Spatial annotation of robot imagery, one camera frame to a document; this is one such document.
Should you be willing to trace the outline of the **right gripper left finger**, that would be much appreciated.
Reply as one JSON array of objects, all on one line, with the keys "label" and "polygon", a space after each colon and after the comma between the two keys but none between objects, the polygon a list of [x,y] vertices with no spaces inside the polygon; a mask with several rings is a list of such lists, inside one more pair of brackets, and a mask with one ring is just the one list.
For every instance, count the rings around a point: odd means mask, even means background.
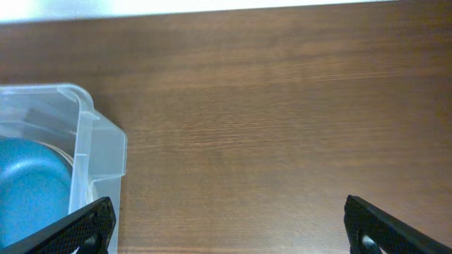
[{"label": "right gripper left finger", "polygon": [[1,250],[1,254],[107,254],[117,219],[102,197]]}]

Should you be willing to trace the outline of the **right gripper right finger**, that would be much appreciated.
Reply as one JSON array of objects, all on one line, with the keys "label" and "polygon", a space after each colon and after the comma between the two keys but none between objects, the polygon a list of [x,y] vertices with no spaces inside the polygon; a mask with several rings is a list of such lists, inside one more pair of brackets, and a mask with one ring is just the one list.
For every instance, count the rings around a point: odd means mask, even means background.
[{"label": "right gripper right finger", "polygon": [[451,248],[448,246],[356,195],[347,197],[344,224],[351,254],[451,254]]}]

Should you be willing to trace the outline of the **blue plate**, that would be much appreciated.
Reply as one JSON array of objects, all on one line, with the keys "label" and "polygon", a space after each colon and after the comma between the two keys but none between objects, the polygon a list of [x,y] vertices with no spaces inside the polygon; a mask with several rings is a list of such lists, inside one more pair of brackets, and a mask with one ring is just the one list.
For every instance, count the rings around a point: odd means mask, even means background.
[{"label": "blue plate", "polygon": [[22,138],[1,139],[1,247],[57,222],[69,212],[70,164]]}]

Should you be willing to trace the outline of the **cream plate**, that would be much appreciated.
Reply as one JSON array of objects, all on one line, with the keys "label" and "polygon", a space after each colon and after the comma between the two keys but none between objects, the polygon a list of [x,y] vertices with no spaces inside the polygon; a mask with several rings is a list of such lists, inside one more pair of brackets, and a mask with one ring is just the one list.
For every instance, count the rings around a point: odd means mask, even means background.
[{"label": "cream plate", "polygon": [[[66,160],[66,162],[70,165],[70,169],[69,171],[73,171],[73,166],[74,166],[74,159],[72,156],[70,156],[69,154],[67,154],[65,151],[61,150],[58,147],[55,147],[53,145],[47,144],[47,143],[42,143],[43,145],[45,145],[46,147],[48,147],[49,149],[53,150],[54,152],[56,152],[57,154],[59,154],[62,158],[64,158]],[[89,201],[94,201],[97,197],[97,190],[96,187],[94,187],[94,185],[91,183],[91,177],[88,177],[88,193],[87,193],[87,199]]]}]

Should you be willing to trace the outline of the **clear plastic storage bin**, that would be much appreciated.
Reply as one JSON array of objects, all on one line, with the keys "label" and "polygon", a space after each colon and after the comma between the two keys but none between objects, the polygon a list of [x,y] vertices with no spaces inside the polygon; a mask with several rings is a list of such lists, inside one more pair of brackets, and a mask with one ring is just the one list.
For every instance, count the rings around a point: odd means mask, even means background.
[{"label": "clear plastic storage bin", "polygon": [[97,190],[95,200],[109,197],[114,209],[119,209],[127,137],[95,109],[83,88],[72,84],[3,86],[2,138],[47,143],[73,157],[68,214],[93,202],[87,199],[89,176]]}]

